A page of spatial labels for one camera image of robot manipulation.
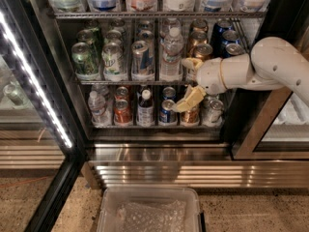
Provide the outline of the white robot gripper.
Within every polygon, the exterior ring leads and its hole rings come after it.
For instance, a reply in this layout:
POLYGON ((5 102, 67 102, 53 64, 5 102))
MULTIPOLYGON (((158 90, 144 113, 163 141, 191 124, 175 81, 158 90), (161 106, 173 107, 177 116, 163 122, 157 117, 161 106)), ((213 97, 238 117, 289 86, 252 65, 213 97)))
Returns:
POLYGON ((223 83, 221 73, 222 62, 221 58, 210 59, 206 62, 198 58, 183 58, 182 64, 187 69, 198 70, 196 73, 198 86, 192 87, 189 85, 184 97, 172 106, 172 110, 183 113, 199 104, 204 99, 206 93, 209 95, 225 93, 227 88, 223 83))

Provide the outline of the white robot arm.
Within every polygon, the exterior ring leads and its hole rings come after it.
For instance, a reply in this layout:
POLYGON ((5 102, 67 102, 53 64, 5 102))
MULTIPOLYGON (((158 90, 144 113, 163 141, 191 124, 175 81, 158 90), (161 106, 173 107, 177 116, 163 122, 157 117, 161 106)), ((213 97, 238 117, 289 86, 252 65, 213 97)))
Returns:
POLYGON ((175 112, 191 109, 205 95, 234 88, 267 91, 288 87, 309 104, 309 62, 293 45, 277 37, 261 39, 250 53, 205 62, 186 58, 182 62, 196 72, 197 85, 187 87, 184 97, 172 106, 175 112))

